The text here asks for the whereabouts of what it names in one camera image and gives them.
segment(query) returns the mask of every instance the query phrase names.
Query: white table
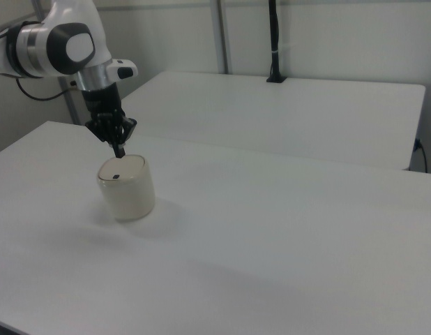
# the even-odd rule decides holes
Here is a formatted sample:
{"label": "white table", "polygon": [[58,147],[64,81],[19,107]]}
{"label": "white table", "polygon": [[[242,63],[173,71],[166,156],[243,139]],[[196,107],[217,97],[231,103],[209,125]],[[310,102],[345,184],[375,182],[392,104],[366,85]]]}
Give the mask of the white table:
{"label": "white table", "polygon": [[158,197],[117,223],[112,150],[46,123],[0,153],[0,322],[30,335],[431,334],[431,175],[134,135]]}
{"label": "white table", "polygon": [[425,87],[161,73],[123,100],[135,133],[403,170]]}

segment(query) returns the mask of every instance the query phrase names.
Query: cup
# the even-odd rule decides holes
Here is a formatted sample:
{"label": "cup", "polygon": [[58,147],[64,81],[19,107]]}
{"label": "cup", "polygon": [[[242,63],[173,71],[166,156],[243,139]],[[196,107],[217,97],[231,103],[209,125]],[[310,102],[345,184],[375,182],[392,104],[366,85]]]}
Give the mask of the cup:
{"label": "cup", "polygon": [[98,185],[110,214],[118,220],[142,218],[155,204],[149,164],[142,156],[109,159],[99,169]]}

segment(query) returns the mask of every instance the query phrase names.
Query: black pole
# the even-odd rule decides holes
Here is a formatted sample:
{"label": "black pole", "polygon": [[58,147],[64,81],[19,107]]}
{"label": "black pole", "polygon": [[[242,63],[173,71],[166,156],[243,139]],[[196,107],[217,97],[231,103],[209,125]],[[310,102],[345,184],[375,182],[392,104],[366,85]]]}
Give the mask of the black pole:
{"label": "black pole", "polygon": [[278,14],[276,13],[276,0],[269,0],[270,10],[270,34],[271,34],[271,73],[267,82],[281,83],[287,77],[280,75],[279,71],[279,22]]}

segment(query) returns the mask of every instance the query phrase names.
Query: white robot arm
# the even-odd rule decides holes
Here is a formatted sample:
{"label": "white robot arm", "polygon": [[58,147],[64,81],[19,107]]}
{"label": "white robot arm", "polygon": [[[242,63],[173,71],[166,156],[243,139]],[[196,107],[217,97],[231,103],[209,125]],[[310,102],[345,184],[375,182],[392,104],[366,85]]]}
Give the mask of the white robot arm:
{"label": "white robot arm", "polygon": [[113,59],[92,0],[52,0],[42,22],[20,22],[0,33],[0,74],[12,77],[74,75],[92,120],[86,127],[108,142],[116,157],[136,126],[121,109],[116,82],[138,74],[136,65]]}

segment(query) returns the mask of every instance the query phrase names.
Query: tabletop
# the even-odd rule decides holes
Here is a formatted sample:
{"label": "tabletop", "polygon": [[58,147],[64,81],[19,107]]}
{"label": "tabletop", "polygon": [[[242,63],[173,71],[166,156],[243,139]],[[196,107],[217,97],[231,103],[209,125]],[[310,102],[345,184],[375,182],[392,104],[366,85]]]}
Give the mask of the tabletop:
{"label": "tabletop", "polygon": [[49,122],[0,153],[0,323],[431,334],[431,175],[141,135],[126,151],[157,195],[128,223],[105,211],[112,150],[85,127]]}
{"label": "tabletop", "polygon": [[424,94],[412,84],[164,72],[123,108],[143,135],[403,170]]}

